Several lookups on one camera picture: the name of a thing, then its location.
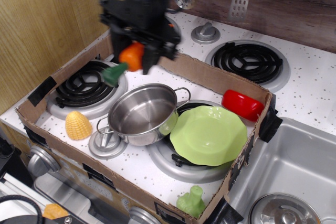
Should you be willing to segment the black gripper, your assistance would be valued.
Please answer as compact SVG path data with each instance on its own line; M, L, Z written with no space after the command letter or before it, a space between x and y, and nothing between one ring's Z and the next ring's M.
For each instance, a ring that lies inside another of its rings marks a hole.
M100 0L100 20L109 26L113 53L120 53L133 42L142 43L142 73L149 73L161 57L173 60L181 41L166 20L169 0Z

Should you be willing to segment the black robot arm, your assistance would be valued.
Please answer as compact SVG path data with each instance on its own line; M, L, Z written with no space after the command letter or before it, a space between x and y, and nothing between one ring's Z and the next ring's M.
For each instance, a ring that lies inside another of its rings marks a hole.
M100 21L109 26L114 55L137 41L144 45L143 74L161 57L173 60L181 35L166 18L169 0L100 0Z

